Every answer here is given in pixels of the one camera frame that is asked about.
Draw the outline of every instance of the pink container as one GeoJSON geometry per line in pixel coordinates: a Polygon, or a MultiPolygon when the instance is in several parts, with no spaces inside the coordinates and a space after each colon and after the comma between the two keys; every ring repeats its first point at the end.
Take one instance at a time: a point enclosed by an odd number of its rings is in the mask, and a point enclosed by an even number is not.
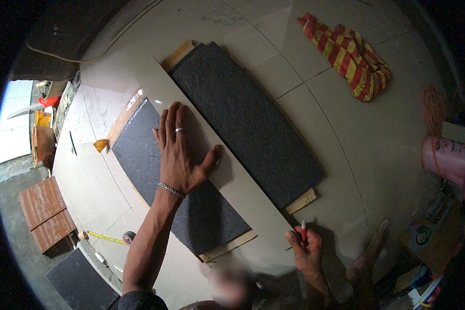
{"type": "Polygon", "coordinates": [[[465,183],[465,143],[433,136],[426,137],[422,144],[422,166],[429,172],[463,186],[465,183]]]}

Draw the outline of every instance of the foot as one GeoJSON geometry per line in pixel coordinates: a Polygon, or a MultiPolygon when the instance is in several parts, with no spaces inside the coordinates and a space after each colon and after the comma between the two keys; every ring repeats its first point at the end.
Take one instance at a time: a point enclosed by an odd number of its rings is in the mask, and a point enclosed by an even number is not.
{"type": "Polygon", "coordinates": [[[350,284],[356,285],[362,280],[372,281],[372,270],[389,234],[389,224],[389,219],[381,223],[365,252],[346,269],[346,279],[350,284]]]}

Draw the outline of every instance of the red and yellow striped cloth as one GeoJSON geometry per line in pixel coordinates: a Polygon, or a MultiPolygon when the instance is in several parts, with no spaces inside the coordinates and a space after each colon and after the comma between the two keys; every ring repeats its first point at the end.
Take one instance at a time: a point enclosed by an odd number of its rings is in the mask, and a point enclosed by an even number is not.
{"type": "Polygon", "coordinates": [[[355,98],[370,101],[389,84],[391,69],[359,33],[341,24],[332,31],[308,13],[298,21],[329,63],[348,80],[355,98]]]}

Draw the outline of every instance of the red pen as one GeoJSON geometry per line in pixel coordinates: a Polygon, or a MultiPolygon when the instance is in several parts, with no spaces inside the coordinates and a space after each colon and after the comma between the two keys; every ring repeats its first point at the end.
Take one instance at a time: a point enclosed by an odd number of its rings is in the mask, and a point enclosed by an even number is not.
{"type": "Polygon", "coordinates": [[[301,244],[304,246],[308,245],[306,240],[306,224],[305,220],[301,220],[301,244]]]}

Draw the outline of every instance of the broken concrete edge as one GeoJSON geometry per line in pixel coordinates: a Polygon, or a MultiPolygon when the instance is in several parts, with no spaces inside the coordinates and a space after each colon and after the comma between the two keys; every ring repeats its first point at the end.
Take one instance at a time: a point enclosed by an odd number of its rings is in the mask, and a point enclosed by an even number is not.
{"type": "Polygon", "coordinates": [[[95,256],[95,249],[90,245],[88,240],[80,240],[77,248],[81,250],[86,260],[91,264],[94,270],[107,282],[110,287],[116,291],[119,296],[122,296],[122,281],[110,270],[108,266],[100,264],[99,260],[95,256]]]}

